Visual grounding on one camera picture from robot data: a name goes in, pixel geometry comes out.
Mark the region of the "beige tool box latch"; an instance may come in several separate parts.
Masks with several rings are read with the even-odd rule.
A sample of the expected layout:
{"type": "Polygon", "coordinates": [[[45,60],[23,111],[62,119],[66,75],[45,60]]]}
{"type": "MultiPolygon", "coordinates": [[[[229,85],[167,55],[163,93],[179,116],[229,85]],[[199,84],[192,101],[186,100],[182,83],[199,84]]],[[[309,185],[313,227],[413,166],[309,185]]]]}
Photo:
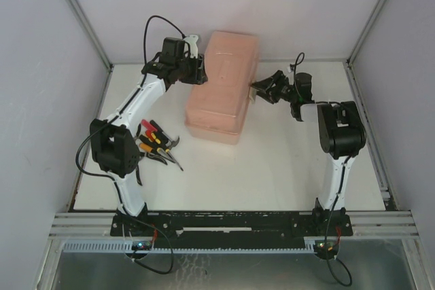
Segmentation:
{"type": "Polygon", "coordinates": [[[252,88],[252,87],[249,88],[249,100],[251,101],[251,103],[255,103],[256,93],[257,93],[257,91],[255,88],[252,88]]]}

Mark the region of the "pink translucent tool box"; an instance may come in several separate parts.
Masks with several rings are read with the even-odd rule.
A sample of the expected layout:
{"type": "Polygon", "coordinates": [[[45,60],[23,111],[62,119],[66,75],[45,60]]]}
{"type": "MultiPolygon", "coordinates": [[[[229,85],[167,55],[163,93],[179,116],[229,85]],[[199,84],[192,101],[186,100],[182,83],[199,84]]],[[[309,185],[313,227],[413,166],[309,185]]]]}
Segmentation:
{"type": "Polygon", "coordinates": [[[186,104],[185,125],[192,136],[228,145],[239,142],[258,56],[258,37],[213,32],[205,51],[208,81],[192,87],[186,104]]]}

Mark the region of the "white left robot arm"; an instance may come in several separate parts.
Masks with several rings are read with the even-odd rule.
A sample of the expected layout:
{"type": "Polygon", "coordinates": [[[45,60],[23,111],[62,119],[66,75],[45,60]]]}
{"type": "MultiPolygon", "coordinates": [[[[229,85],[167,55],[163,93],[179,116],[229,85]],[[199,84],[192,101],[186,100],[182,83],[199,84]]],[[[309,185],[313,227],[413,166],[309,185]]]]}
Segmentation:
{"type": "Polygon", "coordinates": [[[135,140],[138,127],[152,105],[176,82],[201,85],[207,82],[204,55],[198,52],[198,35],[183,39],[167,37],[162,50],[142,68],[137,86],[104,120],[90,124],[92,159],[113,180],[119,209],[136,217],[145,208],[136,169],[140,151],[135,140]]]}

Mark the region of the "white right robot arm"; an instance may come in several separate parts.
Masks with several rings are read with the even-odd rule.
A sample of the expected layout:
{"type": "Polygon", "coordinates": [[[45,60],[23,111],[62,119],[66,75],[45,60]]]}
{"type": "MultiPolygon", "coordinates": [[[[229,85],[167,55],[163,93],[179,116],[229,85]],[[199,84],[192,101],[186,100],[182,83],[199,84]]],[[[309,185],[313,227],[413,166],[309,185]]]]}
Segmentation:
{"type": "Polygon", "coordinates": [[[345,216],[345,188],[356,156],[366,144],[366,131],[353,101],[314,101],[312,75],[293,72],[293,82],[283,71],[255,81],[251,88],[270,104],[280,100],[290,104],[290,112],[297,122],[315,122],[319,144],[327,155],[321,194],[312,211],[319,225],[330,219],[345,216]]]}

